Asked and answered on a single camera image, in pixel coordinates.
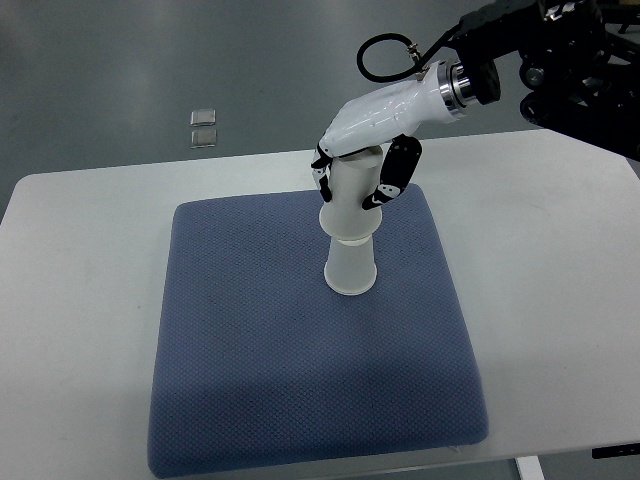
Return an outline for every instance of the gray floor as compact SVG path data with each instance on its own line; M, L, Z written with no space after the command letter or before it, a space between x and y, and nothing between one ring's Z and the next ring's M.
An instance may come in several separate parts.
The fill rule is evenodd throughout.
M485 0L250 0L0 4L0 218L22 177L52 171L311 149L338 109L375 86L355 66L367 38L402 32L424 51ZM452 56L443 51L442 57ZM367 56L406 68L401 47ZM517 54L500 59L502 100L419 138L532 128ZM214 107L218 145L189 148L190 112ZM551 480L640 478L638 457L541 459ZM516 479L513 461L389 479Z

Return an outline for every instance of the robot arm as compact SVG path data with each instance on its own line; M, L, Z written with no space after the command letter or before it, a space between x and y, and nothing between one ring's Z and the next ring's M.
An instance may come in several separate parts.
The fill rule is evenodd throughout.
M640 160L640 47L608 33L595 0L497 0L460 19L420 57L415 45L397 34L366 42L358 67L372 81L417 78L393 84L348 102L318 143L312 167L325 201L331 200L327 170L333 158L392 140L380 185L363 208L402 193L420 157L411 135L423 122L450 123L472 103L500 99L494 59L518 51L520 77L532 93L520 105L528 121ZM390 77L364 68L362 56L381 40L401 40L415 65ZM459 60L434 62L442 46ZM610 62L612 58L619 61Z

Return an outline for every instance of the robot finger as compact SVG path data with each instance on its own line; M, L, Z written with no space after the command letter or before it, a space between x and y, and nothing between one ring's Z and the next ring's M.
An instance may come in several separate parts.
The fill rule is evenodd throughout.
M380 172L380 185L362 202L364 210L379 207L404 192L418 165L422 145L405 135L393 139Z
M329 177L327 176L327 168L331 169L332 162L333 158L325 154L318 145L313 156L311 168L313 169L313 179L316 181L316 186L325 202L330 202L332 197L329 189Z

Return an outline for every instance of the blue cushion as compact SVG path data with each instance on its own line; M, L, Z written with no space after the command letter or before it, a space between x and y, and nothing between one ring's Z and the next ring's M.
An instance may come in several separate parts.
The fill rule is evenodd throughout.
M419 187L384 207L378 279L333 292L318 192L176 210L149 467L159 478L476 443L473 350Z

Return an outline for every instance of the white cup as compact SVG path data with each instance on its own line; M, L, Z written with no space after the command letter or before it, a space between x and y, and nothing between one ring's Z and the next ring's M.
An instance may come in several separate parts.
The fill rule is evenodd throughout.
M373 287L377 274L373 237L354 242L331 238L324 278L334 291L342 295L360 295Z
M362 201L380 182L382 149L371 147L346 158L335 158L329 173L331 201L320 210L320 226L334 238L361 240L380 226L382 210L362 209Z

